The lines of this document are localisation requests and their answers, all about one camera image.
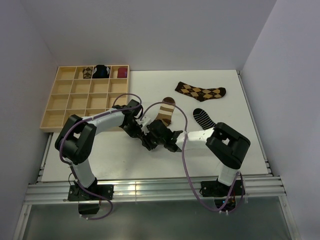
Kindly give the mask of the tan brown striped sock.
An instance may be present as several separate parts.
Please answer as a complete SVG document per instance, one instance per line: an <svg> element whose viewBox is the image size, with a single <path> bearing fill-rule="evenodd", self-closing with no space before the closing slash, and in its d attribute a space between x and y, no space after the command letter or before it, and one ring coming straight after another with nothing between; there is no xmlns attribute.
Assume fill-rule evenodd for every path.
<svg viewBox="0 0 320 240"><path fill-rule="evenodd" d="M172 97L165 97L162 100L162 104L160 105L158 114L156 116L156 120L161 120L162 123L168 127L172 123L172 115L175 110L175 100Z"/></svg>

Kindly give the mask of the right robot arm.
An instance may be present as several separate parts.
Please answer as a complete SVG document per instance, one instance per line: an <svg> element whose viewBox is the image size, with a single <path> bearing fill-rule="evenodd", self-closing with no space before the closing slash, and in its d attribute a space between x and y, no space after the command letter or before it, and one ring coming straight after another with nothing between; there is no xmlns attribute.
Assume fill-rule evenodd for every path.
<svg viewBox="0 0 320 240"><path fill-rule="evenodd" d="M222 195L234 188L234 179L251 146L250 140L224 122L206 130L172 131L161 120L142 127L143 145L150 151L163 146L172 153L187 150L209 150L222 164L216 189Z"/></svg>

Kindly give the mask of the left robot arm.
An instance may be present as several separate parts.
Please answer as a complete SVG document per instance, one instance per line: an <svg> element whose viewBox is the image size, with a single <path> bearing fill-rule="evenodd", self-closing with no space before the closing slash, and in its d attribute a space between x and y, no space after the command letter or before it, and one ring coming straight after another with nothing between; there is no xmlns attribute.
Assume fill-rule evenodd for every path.
<svg viewBox="0 0 320 240"><path fill-rule="evenodd" d="M115 105L107 111L88 117L70 116L55 142L60 160L68 164L75 179L80 182L79 194L86 200L96 197L96 177L89 163L95 136L119 127L131 138L143 135L137 117L143 111L141 103L131 100L128 105Z"/></svg>

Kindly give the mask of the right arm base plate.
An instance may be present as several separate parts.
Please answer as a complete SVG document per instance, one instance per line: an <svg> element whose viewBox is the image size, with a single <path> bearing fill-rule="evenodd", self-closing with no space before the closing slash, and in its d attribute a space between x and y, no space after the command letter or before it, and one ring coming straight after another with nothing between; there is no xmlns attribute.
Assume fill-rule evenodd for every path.
<svg viewBox="0 0 320 240"><path fill-rule="evenodd" d="M213 197L216 208L219 209L225 203L225 199L230 190L229 186L226 186L217 180L201 181L200 185L201 188L199 193L205 198ZM234 210L237 206L236 197L241 197L242 194L243 196L246 194L245 188L243 187L241 180L236 180L230 197L221 211L229 212Z"/></svg>

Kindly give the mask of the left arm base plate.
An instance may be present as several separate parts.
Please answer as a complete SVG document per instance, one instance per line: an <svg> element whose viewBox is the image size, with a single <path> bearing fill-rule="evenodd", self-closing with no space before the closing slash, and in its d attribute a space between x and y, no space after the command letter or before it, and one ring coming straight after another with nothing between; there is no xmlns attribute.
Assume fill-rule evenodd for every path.
<svg viewBox="0 0 320 240"><path fill-rule="evenodd" d="M91 190L84 190L74 183L69 187L67 201L78 202L80 215L92 216L98 213L102 201L113 199L113 193L114 185L112 184L98 184Z"/></svg>

